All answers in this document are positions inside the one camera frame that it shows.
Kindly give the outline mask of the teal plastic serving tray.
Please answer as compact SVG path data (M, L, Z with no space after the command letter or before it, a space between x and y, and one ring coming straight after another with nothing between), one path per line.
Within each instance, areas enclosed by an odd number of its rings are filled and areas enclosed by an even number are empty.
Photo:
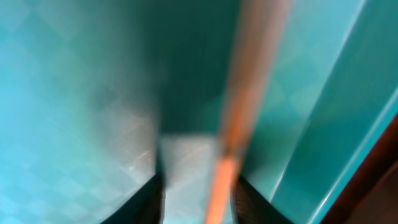
M243 177L320 223L397 113L397 2L291 1ZM2 1L1 222L101 223L155 174L203 223L242 1Z

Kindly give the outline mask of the wooden chopstick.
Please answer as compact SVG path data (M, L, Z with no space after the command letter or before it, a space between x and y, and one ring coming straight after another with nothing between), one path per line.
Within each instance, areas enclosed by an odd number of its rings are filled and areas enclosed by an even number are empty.
M205 224L223 220L264 97L291 0L242 1Z

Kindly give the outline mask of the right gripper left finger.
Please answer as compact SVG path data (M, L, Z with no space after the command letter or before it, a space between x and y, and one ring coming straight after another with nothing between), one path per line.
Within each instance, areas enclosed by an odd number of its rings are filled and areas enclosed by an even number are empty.
M101 224L162 224L165 180L160 150L155 151L155 174L121 208Z

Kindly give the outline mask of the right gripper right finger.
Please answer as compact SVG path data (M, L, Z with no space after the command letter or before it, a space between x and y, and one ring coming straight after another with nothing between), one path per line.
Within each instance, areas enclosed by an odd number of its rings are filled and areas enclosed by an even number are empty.
M237 224L292 224L242 176L233 191L231 205Z

